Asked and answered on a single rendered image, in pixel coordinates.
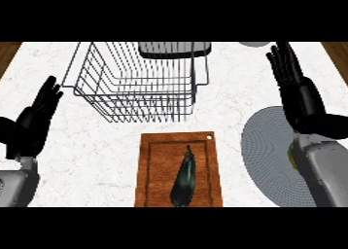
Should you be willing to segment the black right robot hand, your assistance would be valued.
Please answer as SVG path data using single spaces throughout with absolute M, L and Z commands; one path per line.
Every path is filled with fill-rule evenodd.
M 348 117 L 325 112 L 317 85 L 303 75 L 290 44 L 277 42 L 266 58 L 274 71 L 284 116 L 293 130 L 300 134 L 346 139 Z

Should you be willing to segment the dark green eggplant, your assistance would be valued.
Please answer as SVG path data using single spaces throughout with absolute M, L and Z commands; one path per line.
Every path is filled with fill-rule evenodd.
M 187 207 L 189 205 L 195 188 L 195 157 L 191 147 L 185 147 L 184 159 L 179 171 L 173 181 L 172 188 L 172 205 L 175 207 Z

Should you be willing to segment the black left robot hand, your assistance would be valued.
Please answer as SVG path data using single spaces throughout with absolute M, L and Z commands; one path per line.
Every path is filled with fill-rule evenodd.
M 12 121 L 0 117 L 0 143 L 6 145 L 8 160 L 36 158 L 40 154 L 62 95 L 56 77 L 49 76 L 18 118 Z

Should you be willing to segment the yellow lemon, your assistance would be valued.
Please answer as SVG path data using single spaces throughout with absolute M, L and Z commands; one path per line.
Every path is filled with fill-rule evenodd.
M 297 169 L 297 164 L 296 164 L 294 158 L 293 158 L 293 147 L 294 146 L 293 146 L 293 142 L 291 142 L 290 145 L 289 145 L 289 148 L 287 148 L 287 157 L 289 157 L 290 164 L 291 164 L 294 170 L 297 171 L 299 170 Z

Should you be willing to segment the brown wooden cutting board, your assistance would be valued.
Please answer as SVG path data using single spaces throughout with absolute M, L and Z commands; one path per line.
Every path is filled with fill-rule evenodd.
M 215 133 L 198 131 L 141 134 L 135 207 L 173 207 L 170 195 L 187 151 L 195 158 L 189 207 L 223 206 Z

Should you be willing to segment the grey round placemat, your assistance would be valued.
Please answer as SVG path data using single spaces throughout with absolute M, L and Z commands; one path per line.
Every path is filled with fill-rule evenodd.
M 250 178 L 275 205 L 330 207 L 325 194 L 314 199 L 309 186 L 289 159 L 294 132 L 283 107 L 259 110 L 243 128 L 241 156 Z

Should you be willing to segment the grey round object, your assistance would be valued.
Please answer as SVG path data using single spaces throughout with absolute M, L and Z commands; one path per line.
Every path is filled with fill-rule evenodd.
M 252 48 L 260 48 L 271 42 L 238 42 L 243 46 L 252 47 Z

